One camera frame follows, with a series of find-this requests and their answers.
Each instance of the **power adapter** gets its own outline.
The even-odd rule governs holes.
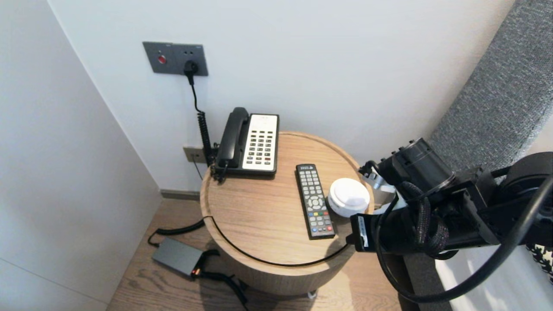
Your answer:
[[[165,238],[155,251],[152,259],[169,268],[192,277],[192,271],[198,265],[203,251],[177,240]]]

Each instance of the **remote control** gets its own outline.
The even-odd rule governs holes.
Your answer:
[[[333,238],[336,235],[335,229],[322,193],[317,168],[314,164],[296,165],[296,179],[309,240]]]

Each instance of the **telephone keypad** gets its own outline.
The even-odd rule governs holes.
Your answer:
[[[277,157],[276,143],[273,144],[273,139],[277,139],[275,135],[278,129],[278,116],[273,115],[251,115],[250,125],[246,138],[246,143],[250,144],[250,151],[255,153],[255,161],[248,163],[246,160],[251,160],[249,157],[244,159],[244,168],[258,170],[276,169],[275,158]]]

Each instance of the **gray switch plate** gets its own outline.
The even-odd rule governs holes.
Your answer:
[[[142,44],[154,72],[158,74],[180,74],[171,43],[142,42]],[[160,56],[165,57],[167,61],[165,64],[158,60]]]
[[[158,74],[183,75],[184,64],[193,60],[198,64],[196,76],[207,76],[207,64],[204,46],[201,44],[173,44],[167,42],[142,42],[144,50],[152,66]],[[162,64],[158,57],[164,56],[166,63]]]

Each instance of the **baseboard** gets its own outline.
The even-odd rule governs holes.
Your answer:
[[[200,193],[198,191],[159,189],[159,193],[166,199],[200,201]]]

